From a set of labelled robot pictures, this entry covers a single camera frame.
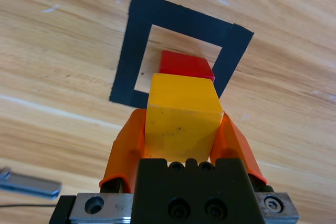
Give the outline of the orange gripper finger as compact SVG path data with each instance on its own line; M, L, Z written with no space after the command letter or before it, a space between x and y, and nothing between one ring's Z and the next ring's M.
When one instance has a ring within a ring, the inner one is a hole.
M217 130L209 157L212 164L219 158L239 158L256 193L274 191L262 175L247 139L226 113Z
M139 160L144 157L145 109L136 109L113 142L101 190L122 185L125 193L133 193Z

